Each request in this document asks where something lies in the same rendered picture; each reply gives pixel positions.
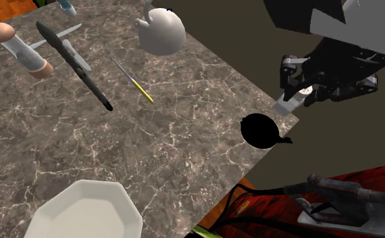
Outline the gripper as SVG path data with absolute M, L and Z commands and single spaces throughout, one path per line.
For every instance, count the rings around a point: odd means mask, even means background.
M 288 101 L 301 89 L 309 87 L 311 83 L 305 78 L 318 72 L 324 73 L 326 85 L 349 84 L 341 87 L 318 86 L 305 98 L 305 107 L 327 99 L 339 102 L 375 93 L 378 90 L 378 75 L 375 73 L 384 67 L 385 54 L 324 37 L 307 57 L 282 57 L 280 88 L 284 90 L 283 101 Z M 293 76 L 301 68 L 303 71 Z

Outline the white teapot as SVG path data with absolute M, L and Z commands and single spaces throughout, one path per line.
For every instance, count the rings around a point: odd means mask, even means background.
M 171 9 L 150 9 L 152 2 L 153 0 L 145 0 L 143 18 L 134 21 L 140 46 L 152 55 L 174 54 L 186 43 L 185 27 Z

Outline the grey clothes iron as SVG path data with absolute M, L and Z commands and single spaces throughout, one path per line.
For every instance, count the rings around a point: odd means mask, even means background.
M 283 191 L 303 211 L 299 224 L 385 238 L 385 193 L 310 174 Z

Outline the black teapot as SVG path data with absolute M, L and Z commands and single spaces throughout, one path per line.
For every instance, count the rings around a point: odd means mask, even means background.
M 240 122 L 243 139 L 257 149 L 269 149 L 278 143 L 290 143 L 290 137 L 281 137 L 277 124 L 265 114 L 253 113 Z

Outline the long silver table knife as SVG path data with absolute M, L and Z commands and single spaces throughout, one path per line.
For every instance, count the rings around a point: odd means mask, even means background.
M 77 24 L 77 25 L 75 25 L 75 26 L 73 26 L 71 28 L 68 28 L 68 29 L 66 29 L 66 30 L 64 30 L 62 32 L 57 33 L 57 36 L 59 38 L 62 37 L 62 36 L 65 36 L 65 35 L 73 32 L 73 31 L 75 31 L 76 29 L 80 28 L 81 26 L 82 26 L 82 23 L 79 23 L 79 24 Z M 33 43 L 33 44 L 29 45 L 29 47 L 32 48 L 32 49 L 36 49 L 37 47 L 41 46 L 42 44 L 44 44 L 46 42 L 47 42 L 46 40 L 41 40 L 39 42 L 36 42 L 36 43 Z

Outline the yellow handled thin knife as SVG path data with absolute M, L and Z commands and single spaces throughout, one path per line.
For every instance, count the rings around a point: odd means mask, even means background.
M 149 103 L 154 104 L 152 97 L 129 75 L 119 63 L 117 63 L 112 56 L 109 56 L 114 64 L 118 67 L 118 69 L 123 73 L 123 75 L 128 78 L 131 83 L 137 88 L 137 90 L 149 101 Z

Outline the glass pepper mill wooden ends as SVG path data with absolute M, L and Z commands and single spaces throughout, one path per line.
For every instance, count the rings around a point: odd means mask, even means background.
M 0 22 L 0 44 L 7 49 L 34 78 L 42 79 L 50 76 L 53 66 L 29 47 L 15 32 L 15 29 Z

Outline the short silver table knife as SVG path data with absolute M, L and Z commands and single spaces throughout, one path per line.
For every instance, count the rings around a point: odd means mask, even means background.
M 91 71 L 91 67 L 86 63 L 86 61 L 79 55 L 79 53 L 73 48 L 69 40 L 64 39 L 62 41 L 63 46 L 70 52 L 74 59 L 85 69 Z

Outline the teal and white object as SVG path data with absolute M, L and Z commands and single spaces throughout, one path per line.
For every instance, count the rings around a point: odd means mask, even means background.
M 76 10 L 74 6 L 69 2 L 69 0 L 57 0 L 59 3 L 59 6 L 62 10 L 62 12 L 69 17 L 75 17 L 76 16 Z

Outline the grey salt shaker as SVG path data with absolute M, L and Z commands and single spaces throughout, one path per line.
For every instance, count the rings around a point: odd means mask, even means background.
M 287 116 L 292 113 L 295 109 L 297 109 L 301 104 L 303 104 L 305 98 L 310 95 L 312 91 L 312 86 L 309 86 L 306 89 L 301 89 L 288 101 L 284 101 L 284 94 L 282 94 L 279 99 L 275 102 L 272 108 L 283 116 Z

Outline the white octagonal plate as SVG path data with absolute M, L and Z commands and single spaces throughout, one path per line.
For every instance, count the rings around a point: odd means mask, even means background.
M 38 208 L 24 238 L 140 238 L 142 228 L 121 184 L 79 180 Z

